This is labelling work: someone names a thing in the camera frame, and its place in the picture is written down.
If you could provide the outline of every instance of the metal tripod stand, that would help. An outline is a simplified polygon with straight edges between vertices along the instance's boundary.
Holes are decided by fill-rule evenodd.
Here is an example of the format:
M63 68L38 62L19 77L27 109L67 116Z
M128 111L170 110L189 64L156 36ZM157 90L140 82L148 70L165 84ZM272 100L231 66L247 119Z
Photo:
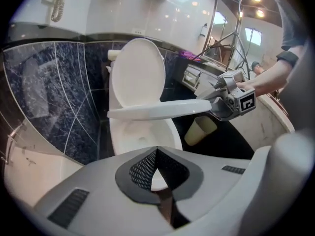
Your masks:
M247 57L246 57L246 53L245 53L245 49L244 49L244 46L243 46L243 43L241 41L241 38L239 36L239 33L238 33L238 30L239 30L239 25L240 25L240 15L241 15L241 10L242 10L242 0L238 0L238 17L237 17L237 22L236 22L236 26L235 26L235 30L233 32L231 32L229 35L225 36L224 38L220 39L218 42L216 42L215 44L209 46L207 49L205 49L204 51L202 51L200 54L198 54L196 57L194 57L193 60L195 60L196 58L198 58L199 56L203 55L206 51L208 51L209 49L211 48L215 48L215 47L224 47L224 46L230 46L231 47L231 54L230 54L230 57L228 59L228 63L226 65L226 71L227 71L227 68L228 66L230 65L231 63L231 60L232 60L232 57L233 57L233 54L234 54L234 51L237 51L238 54L241 56L242 58L242 61L236 66L236 68L241 68L244 63L246 64L246 68L247 68L247 73L248 73L248 79L250 80L250 68L249 68L249 65L248 65L248 61L247 61ZM229 38L230 36L233 36L233 39L232 39L232 43L231 44L228 44L228 45L219 45L222 41L224 41L225 39ZM240 43L240 47L241 47L241 50L242 50L242 53L243 55L236 49L236 40L239 41Z

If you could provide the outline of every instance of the toilet lid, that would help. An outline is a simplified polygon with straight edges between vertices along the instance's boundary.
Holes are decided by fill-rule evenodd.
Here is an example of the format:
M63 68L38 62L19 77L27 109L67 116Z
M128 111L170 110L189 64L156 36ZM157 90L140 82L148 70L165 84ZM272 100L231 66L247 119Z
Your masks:
M128 42L112 70L112 85L122 107L159 102L165 84L165 66L157 46L144 38Z

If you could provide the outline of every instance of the wall tile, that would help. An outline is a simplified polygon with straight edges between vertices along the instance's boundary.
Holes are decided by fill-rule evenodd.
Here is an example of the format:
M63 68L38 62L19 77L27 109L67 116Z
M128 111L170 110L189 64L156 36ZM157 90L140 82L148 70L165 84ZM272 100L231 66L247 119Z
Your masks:
M78 120L75 120L72 126L65 154L84 165L97 160L97 145L84 131Z
M100 120L107 120L107 111L109 109L108 90L91 91Z
M102 67L108 62L107 53L112 49L112 42L91 43L85 45L85 62L87 67L90 89L108 88L109 74L105 73L104 86Z
M89 105L90 105L90 107L91 107L91 110L92 110L92 112L93 112L94 117L96 118L96 120L99 121L98 112L97 112L97 110L96 110L95 103L94 103L94 101L93 101L91 91L88 93L87 98L88 98L88 102L89 102Z
M126 43L114 42L113 43L113 49L114 50L121 50L125 45L126 45Z
M172 101L174 100L174 89L173 88L164 88L161 95L160 101Z
M85 68L85 60L84 60L84 44L78 44L78 52L79 52L79 65L82 76L82 83L85 90L85 94L90 91L87 71Z
M77 114L85 98L78 60L78 44L56 43L56 55L64 91L74 113Z
M83 128L85 129L85 131L89 134L93 141L97 143L99 121L94 117L87 97L82 103L77 118L80 121Z
M0 72L0 113L13 129L24 120L24 116L12 96L3 70Z
M162 48L159 48L158 50L159 50L159 52L161 53L161 55L163 56L163 58L165 58L165 56L166 56L166 50L164 50L164 49L162 49Z
M7 50L3 60L21 110L43 137L63 152L74 114L60 83L54 44Z
M166 56L164 58L165 75L166 75L164 88L174 88L172 76L175 69L175 63L176 63L177 57L178 57L177 53L166 52Z
M100 142L99 142L99 158L104 159L115 155L112 144L112 138L110 135L109 121L103 121L101 123L100 130Z
M30 121L47 141L61 152L64 152L64 147L73 120L74 114L71 108L68 107L65 109L65 112L59 116L33 118Z

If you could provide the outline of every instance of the black vent grille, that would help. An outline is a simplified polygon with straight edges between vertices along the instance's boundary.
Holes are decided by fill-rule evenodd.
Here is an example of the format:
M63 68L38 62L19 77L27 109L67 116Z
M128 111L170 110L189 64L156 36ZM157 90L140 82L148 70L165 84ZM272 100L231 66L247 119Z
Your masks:
M48 217L48 219L63 228L67 228L81 208L88 194L88 191L75 189L57 207L57 209Z
M229 165L224 166L222 168L222 170L229 171L229 172L236 173L236 174L240 174L240 175L242 175L245 172L245 169L237 168L237 167L233 167L233 166L229 166Z

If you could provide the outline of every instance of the black floor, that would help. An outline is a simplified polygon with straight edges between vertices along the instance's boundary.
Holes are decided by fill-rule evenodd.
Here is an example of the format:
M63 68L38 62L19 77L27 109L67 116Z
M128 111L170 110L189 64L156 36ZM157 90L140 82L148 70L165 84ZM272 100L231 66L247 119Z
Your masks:
M185 142L184 136L194 119L198 116L208 116L218 128L198 144L189 146ZM173 121L181 138L183 150L185 151L202 155L237 159L251 159L254 154L254 151L247 141L228 121L218 121L208 113L177 117L173 118Z

